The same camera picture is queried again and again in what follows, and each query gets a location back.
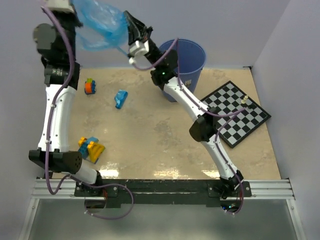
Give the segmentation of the single blue trash bag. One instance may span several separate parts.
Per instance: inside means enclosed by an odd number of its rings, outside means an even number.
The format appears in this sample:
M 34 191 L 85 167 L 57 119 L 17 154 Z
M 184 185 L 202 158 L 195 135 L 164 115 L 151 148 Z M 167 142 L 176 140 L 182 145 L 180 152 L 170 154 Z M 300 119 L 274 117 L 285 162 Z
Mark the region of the single blue trash bag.
M 77 41 L 86 51 L 98 52 L 121 48 L 128 42 L 128 25 L 124 12 L 102 0 L 73 0 L 82 26 L 76 31 Z

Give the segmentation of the blue trash bag roll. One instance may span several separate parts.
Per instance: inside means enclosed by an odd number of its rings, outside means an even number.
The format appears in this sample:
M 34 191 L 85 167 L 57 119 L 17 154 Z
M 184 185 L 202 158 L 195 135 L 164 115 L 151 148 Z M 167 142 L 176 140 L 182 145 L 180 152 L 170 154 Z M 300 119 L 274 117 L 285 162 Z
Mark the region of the blue trash bag roll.
M 116 95 L 115 95 L 115 97 L 114 97 L 114 100 L 115 100 L 115 108 L 116 108 L 116 109 L 121 109 L 121 108 L 123 107 L 123 105 L 124 105 L 127 97 L 128 97 L 128 92 L 125 91 L 125 90 L 120 89 L 120 90 L 116 93 Z

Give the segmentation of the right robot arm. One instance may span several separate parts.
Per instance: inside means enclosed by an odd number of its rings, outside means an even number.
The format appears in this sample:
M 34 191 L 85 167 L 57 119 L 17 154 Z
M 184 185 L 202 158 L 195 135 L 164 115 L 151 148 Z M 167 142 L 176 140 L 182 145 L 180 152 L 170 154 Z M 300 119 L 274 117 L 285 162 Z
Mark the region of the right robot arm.
M 145 70 L 150 71 L 153 84 L 173 97 L 188 113 L 193 121 L 189 133 L 196 142 L 205 147 L 217 166 L 222 193 L 233 197 L 243 191 L 244 177 L 224 150 L 219 130 L 216 129 L 216 124 L 223 115 L 219 115 L 214 107 L 208 108 L 181 81 L 179 39 L 176 38 L 171 46 L 162 52 L 151 39 L 151 26 L 147 27 L 127 10 L 123 15 L 128 30 L 129 63 L 141 70 L 136 59 L 145 57 L 151 64 Z

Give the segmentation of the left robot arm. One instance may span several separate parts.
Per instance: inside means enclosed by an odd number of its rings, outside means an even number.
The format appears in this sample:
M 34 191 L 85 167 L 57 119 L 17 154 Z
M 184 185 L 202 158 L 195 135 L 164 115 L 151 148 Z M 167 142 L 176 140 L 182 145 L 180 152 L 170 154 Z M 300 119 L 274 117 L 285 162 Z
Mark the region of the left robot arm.
M 28 158 L 45 171 L 65 173 L 86 184 L 86 191 L 99 196 L 104 184 L 97 170 L 83 165 L 82 155 L 70 150 L 68 129 L 74 97 L 78 89 L 80 65 L 76 61 L 76 28 L 80 28 L 75 10 L 42 7 L 52 24 L 39 24 L 33 31 L 36 49 L 44 66 L 46 109 L 43 130 L 35 150 Z

